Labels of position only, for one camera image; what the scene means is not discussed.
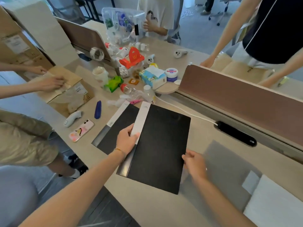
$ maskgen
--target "pink phone case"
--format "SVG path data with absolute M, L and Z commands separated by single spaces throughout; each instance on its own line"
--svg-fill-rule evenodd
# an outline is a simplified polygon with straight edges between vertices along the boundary
M 75 131 L 69 134 L 69 138 L 75 143 L 83 135 L 85 135 L 95 124 L 91 120 L 86 120 Z

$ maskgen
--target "black shirt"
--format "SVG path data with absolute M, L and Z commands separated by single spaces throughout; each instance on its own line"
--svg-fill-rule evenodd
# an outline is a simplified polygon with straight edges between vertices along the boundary
M 262 0 L 256 22 L 243 39 L 244 48 L 275 0 Z M 303 0 L 277 0 L 246 52 L 258 61 L 284 64 L 303 47 Z

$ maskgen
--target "white t-shirt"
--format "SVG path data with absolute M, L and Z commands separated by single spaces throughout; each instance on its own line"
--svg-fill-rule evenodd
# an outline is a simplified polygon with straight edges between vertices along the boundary
M 139 0 L 137 9 L 144 11 L 146 18 L 158 27 L 168 30 L 174 28 L 174 3 L 172 0 Z M 167 37 L 155 32 L 148 32 L 148 35 L 159 40 Z

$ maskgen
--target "gold bracelet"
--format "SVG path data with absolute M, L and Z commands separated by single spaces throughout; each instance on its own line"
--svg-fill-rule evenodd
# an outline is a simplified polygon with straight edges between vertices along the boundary
M 123 156 L 124 156 L 123 160 L 125 159 L 126 155 L 125 155 L 125 153 L 124 153 L 121 149 L 115 148 L 114 150 L 119 150 L 119 151 L 121 151 L 121 152 L 123 153 Z

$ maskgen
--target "person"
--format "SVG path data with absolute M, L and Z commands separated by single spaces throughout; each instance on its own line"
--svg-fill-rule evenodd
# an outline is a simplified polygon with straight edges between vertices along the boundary
M 205 9 L 200 13 L 200 15 L 202 16 L 210 15 L 211 8 L 213 5 L 214 5 L 214 0 L 207 0 L 205 3 Z
M 143 28 L 149 36 L 159 40 L 167 37 L 169 29 L 174 28 L 174 3 L 172 0 L 139 0 L 138 10 L 146 13 Z
M 19 227 L 49 226 L 74 227 L 88 209 L 104 183 L 132 150 L 139 133 L 129 136 L 133 125 L 121 130 L 116 148 L 108 157 L 90 169 L 78 180 L 70 183 L 46 203 L 35 210 Z M 201 154 L 187 150 L 183 158 L 194 184 L 204 196 L 223 227 L 256 227 L 238 211 L 207 179 L 206 166 Z
M 256 21 L 232 58 L 253 67 L 274 69 L 273 75 L 259 82 L 264 87 L 271 87 L 303 66 L 303 28 L 298 27 L 303 0 L 242 0 L 214 51 L 201 62 L 201 66 L 210 68 L 213 65 L 216 56 L 252 16 L 258 5 Z M 289 16 L 294 20 L 283 23 Z
M 0 71 L 28 71 L 42 75 L 43 67 L 11 65 L 0 62 Z M 0 99 L 37 91 L 53 91 L 62 87 L 63 77 L 48 77 L 36 82 L 0 86 Z M 86 166 L 73 169 L 76 155 L 63 156 L 47 139 L 52 127 L 40 120 L 0 110 L 0 165 L 47 166 L 52 172 L 64 177 L 78 178 Z

